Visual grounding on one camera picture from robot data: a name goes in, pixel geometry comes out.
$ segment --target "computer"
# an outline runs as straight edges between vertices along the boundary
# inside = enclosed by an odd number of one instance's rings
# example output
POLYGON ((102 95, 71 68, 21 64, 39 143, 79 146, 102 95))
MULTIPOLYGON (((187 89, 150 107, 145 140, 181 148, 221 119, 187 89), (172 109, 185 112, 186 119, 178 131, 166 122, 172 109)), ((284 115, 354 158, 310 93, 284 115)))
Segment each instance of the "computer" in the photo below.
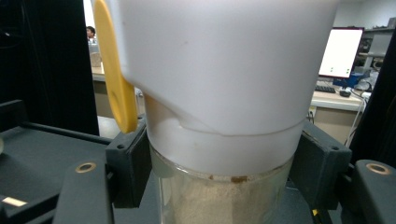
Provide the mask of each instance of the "computer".
MULTIPOLYGON (((353 71, 364 28, 333 27, 318 72, 321 77, 345 81, 353 71)), ((333 87, 317 86, 315 91, 335 92, 333 87)))

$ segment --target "yellow handle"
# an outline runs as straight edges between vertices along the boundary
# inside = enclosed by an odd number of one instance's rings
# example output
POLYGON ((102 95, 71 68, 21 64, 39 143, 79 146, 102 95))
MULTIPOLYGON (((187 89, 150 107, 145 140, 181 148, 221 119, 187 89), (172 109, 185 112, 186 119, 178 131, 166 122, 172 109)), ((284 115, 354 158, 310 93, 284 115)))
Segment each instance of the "yellow handle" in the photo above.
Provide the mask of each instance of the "yellow handle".
POLYGON ((93 12, 111 110, 120 130, 123 133, 129 133, 137 127, 134 86, 122 76, 113 22, 106 2, 96 0, 93 12))

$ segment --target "keyboard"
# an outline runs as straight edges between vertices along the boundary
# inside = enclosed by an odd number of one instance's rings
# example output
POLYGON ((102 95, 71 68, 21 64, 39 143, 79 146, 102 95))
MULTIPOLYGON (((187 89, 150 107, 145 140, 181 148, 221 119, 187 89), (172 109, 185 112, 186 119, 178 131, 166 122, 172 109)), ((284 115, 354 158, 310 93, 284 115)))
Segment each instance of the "keyboard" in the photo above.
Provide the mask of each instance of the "keyboard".
POLYGON ((319 85, 317 85, 315 87, 315 91, 324 91, 324 92, 329 92, 329 93, 335 93, 335 89, 333 87, 329 87, 329 86, 319 86, 319 85))

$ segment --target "transparent container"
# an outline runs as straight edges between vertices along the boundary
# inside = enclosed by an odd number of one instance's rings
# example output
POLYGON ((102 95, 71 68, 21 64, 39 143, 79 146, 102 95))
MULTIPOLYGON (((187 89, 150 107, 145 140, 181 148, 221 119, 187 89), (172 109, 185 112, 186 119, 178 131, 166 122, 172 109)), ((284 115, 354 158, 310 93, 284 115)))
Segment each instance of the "transparent container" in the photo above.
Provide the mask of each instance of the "transparent container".
POLYGON ((181 167, 153 147, 151 159, 162 224, 271 223, 292 163, 259 175, 225 176, 181 167))

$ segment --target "office desk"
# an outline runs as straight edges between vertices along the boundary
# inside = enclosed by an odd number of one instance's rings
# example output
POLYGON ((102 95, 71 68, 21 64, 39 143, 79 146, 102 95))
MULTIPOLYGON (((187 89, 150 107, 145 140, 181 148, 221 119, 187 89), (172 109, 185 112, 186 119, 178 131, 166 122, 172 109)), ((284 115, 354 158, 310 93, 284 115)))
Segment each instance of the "office desk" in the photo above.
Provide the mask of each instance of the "office desk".
MULTIPOLYGON (((338 92, 314 91, 311 106, 316 108, 315 125, 342 144, 348 138, 358 110, 364 110, 361 98, 354 94, 351 94, 348 98, 342 97, 338 92)), ((361 113, 358 115, 354 127, 359 124, 361 113)))

